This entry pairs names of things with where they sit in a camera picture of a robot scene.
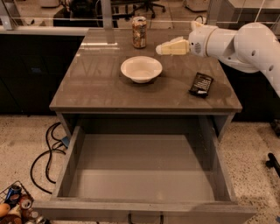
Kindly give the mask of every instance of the bowl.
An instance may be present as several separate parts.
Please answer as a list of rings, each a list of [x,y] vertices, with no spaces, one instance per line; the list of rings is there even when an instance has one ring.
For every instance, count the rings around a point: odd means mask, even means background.
[[[121,71],[136,83],[146,83],[156,78],[163,71],[163,67],[156,59],[137,56],[125,60]]]

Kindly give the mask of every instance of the white robotic arm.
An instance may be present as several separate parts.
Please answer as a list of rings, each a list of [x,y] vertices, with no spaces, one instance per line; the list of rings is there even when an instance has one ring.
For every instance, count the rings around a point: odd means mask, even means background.
[[[240,30],[202,25],[190,33],[190,52],[215,57],[245,73],[261,71],[280,97],[280,44],[274,33],[260,23]]]

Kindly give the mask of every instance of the open drawer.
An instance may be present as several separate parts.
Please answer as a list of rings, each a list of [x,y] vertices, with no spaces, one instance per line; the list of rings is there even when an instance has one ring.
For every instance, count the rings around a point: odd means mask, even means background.
[[[50,201],[50,220],[243,223],[207,116],[81,118]]]

